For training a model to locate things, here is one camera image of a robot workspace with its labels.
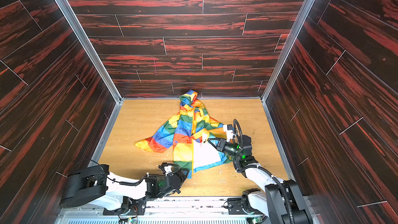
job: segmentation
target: colorful jacket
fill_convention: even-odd
[[[180,96],[180,112],[173,115],[154,136],[135,145],[147,152],[164,152],[173,146],[174,163],[192,172],[230,162],[210,144],[208,138],[226,138],[223,124],[209,116],[205,106],[196,99],[197,92],[189,90]]]

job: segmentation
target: wood panel wall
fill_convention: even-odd
[[[324,223],[398,223],[397,9],[316,0],[267,99]]]
[[[123,97],[260,96],[303,0],[68,0]]]
[[[53,223],[115,104],[54,0],[0,0],[0,223]]]

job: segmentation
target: back wall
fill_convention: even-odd
[[[68,0],[123,97],[260,96],[304,0]]]

